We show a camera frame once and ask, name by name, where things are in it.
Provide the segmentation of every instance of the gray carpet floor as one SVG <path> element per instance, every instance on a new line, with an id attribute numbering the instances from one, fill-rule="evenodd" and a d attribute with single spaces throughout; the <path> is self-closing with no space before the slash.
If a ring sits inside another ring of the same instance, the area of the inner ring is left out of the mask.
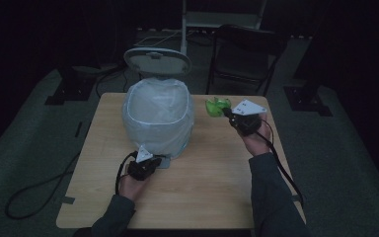
<path id="1" fill-rule="evenodd" d="M 192 40 L 208 42 L 205 38 Z M 305 39 L 289 42 L 277 64 L 267 99 L 294 181 L 305 196 L 308 227 L 317 237 L 379 236 L 379 174 L 336 93 L 325 87 L 319 89 L 321 99 L 333 113 L 332 117 L 320 117 L 314 112 L 291 111 L 283 92 L 283 86 L 304 84 L 292 77 L 307 45 Z M 167 40 L 158 46 L 179 49 L 179 41 Z M 192 71 L 179 79 L 186 82 L 192 94 L 204 94 L 210 52 L 211 47 L 189 43 Z M 123 92 L 137 81 L 138 75 L 127 69 L 108 77 L 99 92 Z M 93 91 L 86 102 L 45 106 L 47 96 L 53 95 L 59 82 L 55 70 L 44 77 L 0 138 L 0 236 L 67 237 L 75 232 L 55 224 L 70 178 L 63 180 L 37 215 L 13 220 L 4 212 L 14 192 L 62 173 L 82 148 L 99 98 Z M 252 86 L 237 85 L 223 81 L 215 84 L 210 94 L 255 95 Z M 77 133 L 80 122 L 83 125 Z M 13 202 L 11 212 L 22 215 L 37 209 L 55 184 L 28 191 Z"/>

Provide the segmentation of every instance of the wooden tabletop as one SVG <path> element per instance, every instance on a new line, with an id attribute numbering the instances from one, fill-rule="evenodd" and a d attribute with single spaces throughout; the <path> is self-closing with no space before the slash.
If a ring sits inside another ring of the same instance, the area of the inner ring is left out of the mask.
<path id="1" fill-rule="evenodd" d="M 104 214 L 114 194 L 119 164 L 137 149 L 128 140 L 122 125 L 124 97 L 123 93 L 105 93 L 100 100 L 66 192 L 66 197 L 74 201 L 64 203 L 57 216 L 60 228 L 89 227 Z M 233 107 L 248 99 L 267 108 L 275 149 L 290 174 L 266 98 L 217 97 L 230 99 Z M 248 163 L 252 155 L 227 118 L 211 118 L 207 114 L 205 100 L 213 99 L 213 95 L 193 95 L 192 98 L 195 119 L 189 144 L 180 157 L 171 161 L 169 169 L 158 169 L 151 177 L 136 204 L 129 228 L 254 227 Z M 299 203 L 296 205 L 305 219 Z"/>

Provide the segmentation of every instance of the open lid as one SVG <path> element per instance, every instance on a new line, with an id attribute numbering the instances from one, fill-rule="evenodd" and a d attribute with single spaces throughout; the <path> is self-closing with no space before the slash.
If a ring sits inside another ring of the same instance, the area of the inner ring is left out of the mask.
<path id="1" fill-rule="evenodd" d="M 190 59 L 175 50 L 159 47 L 137 47 L 124 53 L 127 65 L 139 73 L 153 76 L 184 76 L 190 72 Z"/>

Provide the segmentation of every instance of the forearm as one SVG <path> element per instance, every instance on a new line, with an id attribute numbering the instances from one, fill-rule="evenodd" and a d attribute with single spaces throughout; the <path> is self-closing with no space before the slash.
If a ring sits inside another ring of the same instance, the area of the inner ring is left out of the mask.
<path id="1" fill-rule="evenodd" d="M 309 236 L 272 153 L 249 160 L 257 236 Z"/>
<path id="2" fill-rule="evenodd" d="M 134 202 L 114 195 L 103 217 L 92 226 L 93 237 L 117 237 L 126 228 L 134 214 Z"/>

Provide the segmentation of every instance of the white plastic bag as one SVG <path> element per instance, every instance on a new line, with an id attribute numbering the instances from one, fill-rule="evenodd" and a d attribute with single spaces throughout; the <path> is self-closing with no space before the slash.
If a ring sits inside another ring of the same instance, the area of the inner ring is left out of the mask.
<path id="1" fill-rule="evenodd" d="M 193 101 L 176 79 L 144 79 L 130 87 L 122 106 L 128 138 L 154 155 L 177 158 L 193 126 Z"/>

